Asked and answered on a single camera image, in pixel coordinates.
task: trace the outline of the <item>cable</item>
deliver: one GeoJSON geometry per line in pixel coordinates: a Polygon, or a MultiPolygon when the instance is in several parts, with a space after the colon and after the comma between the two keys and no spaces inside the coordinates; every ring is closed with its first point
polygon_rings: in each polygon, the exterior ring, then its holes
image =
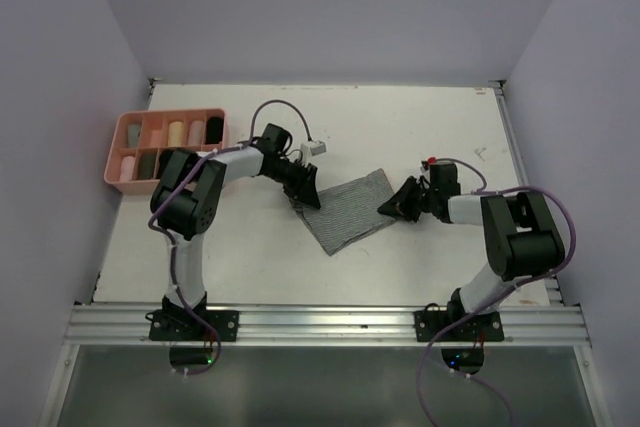
{"type": "Polygon", "coordinates": [[[258,118],[258,114],[262,109],[264,109],[267,105],[270,105],[270,104],[284,104],[287,107],[290,107],[291,109],[293,109],[298,114],[298,117],[300,117],[300,120],[302,120],[302,124],[304,125],[304,130],[307,132],[307,140],[309,141],[313,140],[313,138],[311,137],[311,131],[309,130],[309,124],[307,124],[307,119],[304,118],[304,115],[302,114],[302,112],[300,112],[300,110],[291,102],[287,102],[286,100],[280,100],[280,99],[272,99],[272,100],[267,100],[266,102],[261,104],[253,113],[253,117],[251,118],[251,128],[249,129],[249,143],[251,143],[251,141],[253,140],[253,134],[255,133],[256,119],[258,118]]]}
{"type": "Polygon", "coordinates": [[[198,314],[196,314],[195,311],[191,308],[191,306],[187,303],[184,296],[182,295],[182,290],[180,289],[180,285],[178,284],[178,278],[176,275],[177,243],[176,243],[175,237],[167,229],[160,227],[159,225],[155,225],[154,223],[156,222],[156,220],[158,220],[158,218],[162,215],[162,213],[167,209],[167,207],[173,201],[173,199],[175,199],[180,194],[180,192],[182,192],[182,190],[187,186],[187,184],[189,184],[193,180],[193,178],[196,176],[196,174],[198,173],[198,171],[204,165],[205,162],[212,159],[216,155],[220,155],[225,152],[233,152],[235,150],[240,150],[243,148],[244,146],[239,146],[239,147],[230,147],[230,148],[222,149],[219,151],[214,150],[213,152],[208,153],[204,157],[200,157],[200,159],[198,159],[198,161],[193,166],[193,168],[189,171],[189,173],[184,178],[184,180],[180,182],[180,184],[178,184],[175,190],[171,192],[169,197],[167,197],[167,200],[165,200],[160,205],[160,207],[158,207],[158,209],[151,215],[151,218],[149,219],[149,222],[147,224],[151,230],[164,234],[169,240],[169,243],[171,244],[171,250],[169,255],[169,276],[171,278],[171,283],[175,286],[176,295],[178,296],[178,299],[180,299],[180,303],[182,303],[182,307],[197,323],[203,326],[216,341],[216,345],[217,345],[216,354],[212,359],[212,361],[209,364],[207,364],[207,366],[201,369],[190,370],[190,371],[187,371],[185,369],[185,373],[187,373],[187,375],[198,375],[198,374],[203,374],[204,372],[207,372],[220,358],[220,354],[222,352],[222,344],[220,343],[220,335],[218,334],[218,331],[209,322],[207,322],[198,314]]]}
{"type": "MultiPolygon", "coordinates": [[[[482,174],[480,174],[480,177],[483,179],[483,183],[485,184],[481,189],[480,192],[476,191],[478,193],[478,195],[481,195],[483,192],[483,190],[486,188],[486,181],[484,181],[484,176],[482,174]]],[[[520,287],[530,284],[532,282],[536,282],[538,280],[542,280],[545,279],[547,277],[552,277],[554,275],[557,275],[560,271],[562,271],[568,264],[569,262],[571,262],[571,259],[573,258],[575,251],[576,251],[576,228],[575,228],[575,224],[573,222],[573,219],[571,218],[571,215],[569,214],[569,211],[567,210],[567,208],[564,206],[564,204],[560,201],[560,199],[558,199],[554,194],[552,194],[551,192],[549,192],[548,190],[541,188],[541,187],[533,187],[533,186],[529,186],[529,185],[525,185],[522,187],[513,187],[510,189],[505,189],[502,191],[498,191],[497,194],[499,195],[503,195],[503,194],[511,194],[511,193],[516,193],[516,192],[537,192],[540,193],[542,195],[544,195],[545,197],[547,197],[548,199],[550,199],[554,204],[556,204],[556,206],[560,209],[560,212],[562,212],[562,215],[564,216],[566,222],[567,222],[567,226],[569,227],[569,250],[567,251],[567,254],[564,258],[564,260],[560,263],[560,265],[558,265],[558,267],[556,267],[555,269],[551,269],[549,272],[545,273],[545,274],[541,274],[541,275],[537,275],[535,277],[532,277],[530,279],[524,279],[521,280],[519,282],[516,282],[513,286],[511,286],[506,292],[496,295],[488,300],[486,300],[483,304],[481,304],[479,307],[477,307],[475,310],[473,310],[472,312],[468,313],[467,315],[463,316],[461,319],[457,320],[456,322],[449,324],[448,326],[446,326],[445,328],[443,328],[442,330],[440,330],[440,332],[438,332],[436,335],[433,336],[433,338],[429,341],[429,344],[427,344],[427,346],[425,347],[422,356],[420,357],[420,362],[418,363],[418,368],[416,371],[416,393],[418,395],[418,401],[420,402],[420,407],[422,407],[422,411],[424,412],[424,414],[427,416],[427,418],[429,419],[429,421],[431,421],[431,423],[434,425],[434,427],[438,427],[439,424],[438,422],[436,422],[435,417],[433,416],[433,413],[429,410],[429,406],[426,403],[426,400],[424,399],[424,389],[422,387],[422,371],[424,370],[424,364],[426,359],[429,357],[429,354],[431,353],[431,349],[433,347],[433,345],[440,339],[442,338],[443,335],[445,335],[447,332],[450,332],[454,329],[456,329],[457,327],[461,326],[462,324],[468,322],[470,319],[472,319],[473,317],[475,317],[476,315],[478,315],[479,313],[483,312],[484,310],[490,308],[492,305],[501,302],[502,300],[504,300],[505,298],[507,298],[509,295],[511,295],[513,292],[515,292],[516,289],[519,289],[520,287]]],[[[456,374],[466,377],[466,375],[464,373],[458,372],[458,371],[454,371],[456,374]]],[[[513,407],[511,406],[511,404],[509,403],[506,395],[504,393],[502,393],[497,387],[491,385],[490,383],[488,383],[485,380],[482,380],[480,378],[477,377],[470,377],[471,380],[473,380],[474,382],[486,387],[487,389],[491,390],[493,393],[495,393],[500,400],[504,403],[504,405],[506,406],[508,412],[509,412],[509,426],[512,427],[515,425],[515,415],[513,412],[513,407]]]]}
{"type": "Polygon", "coordinates": [[[482,172],[480,172],[478,169],[476,169],[473,165],[465,162],[464,160],[459,160],[459,159],[453,159],[451,157],[438,157],[437,160],[444,160],[446,162],[453,162],[454,164],[460,164],[465,166],[467,169],[473,171],[482,181],[482,187],[480,187],[479,189],[473,190],[471,191],[472,194],[479,194],[481,192],[484,192],[484,190],[487,188],[487,178],[484,176],[484,174],[482,172]]]}
{"type": "Polygon", "coordinates": [[[298,160],[297,162],[302,160],[302,151],[300,149],[293,149],[291,152],[287,152],[285,154],[285,157],[291,157],[291,155],[293,155],[294,152],[298,152],[298,160]]]}

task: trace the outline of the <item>metal frame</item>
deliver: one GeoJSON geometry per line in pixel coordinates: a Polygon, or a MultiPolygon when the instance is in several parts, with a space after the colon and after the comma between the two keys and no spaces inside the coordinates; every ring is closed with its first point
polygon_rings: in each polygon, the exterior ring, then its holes
{"type": "MultiPolygon", "coordinates": [[[[73,310],[66,342],[74,345],[165,345],[148,339],[144,315],[155,304],[93,304],[73,310]]],[[[422,347],[416,341],[412,307],[209,307],[240,312],[235,343],[229,346],[422,347]]],[[[504,342],[511,346],[588,346],[579,307],[505,307],[500,309],[504,342]]],[[[447,343],[465,346],[466,343],[447,343]]]]}
{"type": "MultiPolygon", "coordinates": [[[[498,102],[518,181],[522,185],[527,184],[528,179],[509,119],[502,83],[491,83],[490,87],[494,90],[498,102]]],[[[556,279],[548,279],[545,283],[551,306],[501,308],[505,341],[490,345],[492,348],[573,347],[596,425],[613,425],[593,365],[582,311],[580,307],[563,306],[556,279]]],[[[424,348],[424,344],[416,341],[413,312],[423,307],[221,305],[209,309],[232,308],[240,312],[237,342],[225,344],[225,347],[364,346],[421,349],[424,348]]],[[[74,307],[39,427],[57,425],[79,346],[165,345],[148,339],[149,323],[144,315],[156,308],[158,306],[155,304],[144,303],[97,303],[74,307]]],[[[468,344],[446,345],[454,347],[468,344]]]]}
{"type": "Polygon", "coordinates": [[[49,386],[49,392],[38,420],[38,427],[55,427],[58,424],[76,360],[78,359],[79,349],[80,346],[74,344],[62,346],[58,363],[53,372],[53,379],[51,379],[51,385],[49,386]]]}

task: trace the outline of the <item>glass panel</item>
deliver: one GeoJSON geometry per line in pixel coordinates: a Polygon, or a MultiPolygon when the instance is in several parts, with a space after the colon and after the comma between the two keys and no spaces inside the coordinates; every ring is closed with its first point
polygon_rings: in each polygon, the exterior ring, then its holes
{"type": "MultiPolygon", "coordinates": [[[[59,426],[427,425],[415,394],[415,348],[223,348],[184,380],[167,347],[80,350],[59,426]]],[[[433,358],[441,362],[440,353],[433,358]]],[[[505,392],[519,426],[593,426],[570,348],[487,351],[478,374],[505,392]]],[[[429,404],[443,426],[506,426],[500,400],[428,363],[429,404]]]]}

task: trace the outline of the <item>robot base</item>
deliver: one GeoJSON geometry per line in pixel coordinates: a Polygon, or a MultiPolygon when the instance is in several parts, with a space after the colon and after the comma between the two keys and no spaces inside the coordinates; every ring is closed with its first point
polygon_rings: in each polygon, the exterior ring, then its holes
{"type": "MultiPolygon", "coordinates": [[[[193,310],[216,329],[221,342],[236,341],[240,323],[237,310],[207,310],[206,295],[193,310]]],[[[149,340],[152,341],[197,342],[206,337],[204,327],[166,297],[162,299],[162,309],[149,312],[145,318],[151,322],[149,340]]]]}
{"type": "MultiPolygon", "coordinates": [[[[414,312],[413,318],[418,342],[429,342],[438,332],[453,322],[451,310],[449,308],[441,310],[437,304],[429,304],[423,310],[414,312]]],[[[447,332],[439,342],[476,342],[481,337],[484,342],[504,340],[498,312],[476,315],[460,327],[447,332]]]]}

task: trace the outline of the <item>gray cloth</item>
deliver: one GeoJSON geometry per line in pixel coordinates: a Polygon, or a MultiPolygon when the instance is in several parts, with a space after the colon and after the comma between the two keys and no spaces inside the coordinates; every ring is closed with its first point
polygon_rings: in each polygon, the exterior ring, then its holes
{"type": "Polygon", "coordinates": [[[331,187],[318,194],[320,210],[301,207],[298,215],[328,255],[392,225],[396,220],[378,214],[393,195],[384,170],[331,187]]]}

